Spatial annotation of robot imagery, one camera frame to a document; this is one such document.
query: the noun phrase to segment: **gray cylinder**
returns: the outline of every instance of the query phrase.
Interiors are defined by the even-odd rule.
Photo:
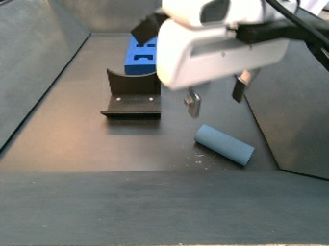
[[[239,165],[247,165],[254,147],[241,142],[232,136],[203,125],[196,132],[194,140]]]

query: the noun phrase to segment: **gray table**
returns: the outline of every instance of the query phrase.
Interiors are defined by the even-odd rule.
[[[231,99],[234,78],[195,89],[203,98],[194,120],[184,91],[162,88],[160,120],[108,120],[105,69],[123,73],[129,36],[92,35],[0,156],[0,172],[278,170],[247,103]],[[255,147],[246,168],[195,144],[207,124]]]

